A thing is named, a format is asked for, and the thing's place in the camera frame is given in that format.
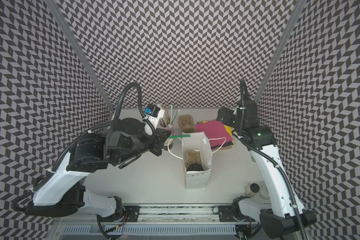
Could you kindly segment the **green straw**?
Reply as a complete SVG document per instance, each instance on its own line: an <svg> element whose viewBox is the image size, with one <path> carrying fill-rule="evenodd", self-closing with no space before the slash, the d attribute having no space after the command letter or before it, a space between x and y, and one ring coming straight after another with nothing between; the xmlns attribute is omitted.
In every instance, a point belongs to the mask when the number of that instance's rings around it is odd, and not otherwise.
<svg viewBox="0 0 360 240"><path fill-rule="evenodd" d="M185 134L185 135L176 135L176 136L169 136L168 139L182 139L182 138L190 138L191 134Z"/></svg>

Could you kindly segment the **cartoon animal paper gift bag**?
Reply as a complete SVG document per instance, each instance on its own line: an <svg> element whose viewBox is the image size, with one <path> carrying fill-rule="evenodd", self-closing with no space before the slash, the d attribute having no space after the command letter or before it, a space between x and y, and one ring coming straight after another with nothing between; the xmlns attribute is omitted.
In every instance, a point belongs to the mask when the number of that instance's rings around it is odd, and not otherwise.
<svg viewBox="0 0 360 240"><path fill-rule="evenodd" d="M208 139L204 132L181 136L170 136L169 144L181 141L182 154L172 156L183 162L185 188L196 190L205 188L212 173L213 154L220 150L227 138Z"/></svg>

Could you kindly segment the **pulp two cup carrier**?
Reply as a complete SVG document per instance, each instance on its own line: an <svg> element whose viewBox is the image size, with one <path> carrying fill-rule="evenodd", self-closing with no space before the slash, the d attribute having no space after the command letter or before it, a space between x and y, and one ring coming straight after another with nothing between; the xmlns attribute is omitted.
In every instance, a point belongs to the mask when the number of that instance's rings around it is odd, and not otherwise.
<svg viewBox="0 0 360 240"><path fill-rule="evenodd" d="M200 164L202 165L202 159L199 152L194 150L188 150L186 152L186 168L188 168L191 164Z"/></svg>

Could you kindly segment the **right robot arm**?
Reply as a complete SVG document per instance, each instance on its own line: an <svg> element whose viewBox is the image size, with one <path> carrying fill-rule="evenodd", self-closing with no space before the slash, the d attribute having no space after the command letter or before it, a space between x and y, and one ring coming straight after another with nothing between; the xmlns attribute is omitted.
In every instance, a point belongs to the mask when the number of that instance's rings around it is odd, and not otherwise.
<svg viewBox="0 0 360 240"><path fill-rule="evenodd" d="M245 81L240 80L240 99L235 110L222 107L217 121L232 127L233 135L249 151L263 176L270 195L270 204L254 197L240 196L233 200L233 217L237 221L252 219L259 223L270 239L285 239L296 234L297 240L310 240L306 228L317 222L316 214L307 210L297 196L283 166L277 140L272 130L259 123L258 105L251 99Z"/></svg>

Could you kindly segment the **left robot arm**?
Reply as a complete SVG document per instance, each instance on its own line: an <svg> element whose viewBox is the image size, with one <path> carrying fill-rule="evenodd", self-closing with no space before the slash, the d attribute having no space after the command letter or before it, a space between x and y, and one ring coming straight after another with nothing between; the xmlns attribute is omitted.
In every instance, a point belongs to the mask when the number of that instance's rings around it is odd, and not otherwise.
<svg viewBox="0 0 360 240"><path fill-rule="evenodd" d="M130 89L137 91L140 120L120 119ZM64 149L46 175L11 202L11 209L37 217L60 218L84 213L109 222L122 218L124 209L120 197L93 194L87 191L82 180L109 165L123 169L147 152L160 156L171 135L171 131L157 127L161 117L154 106L143 108L139 84L127 84L118 99L114 118L89 128Z"/></svg>

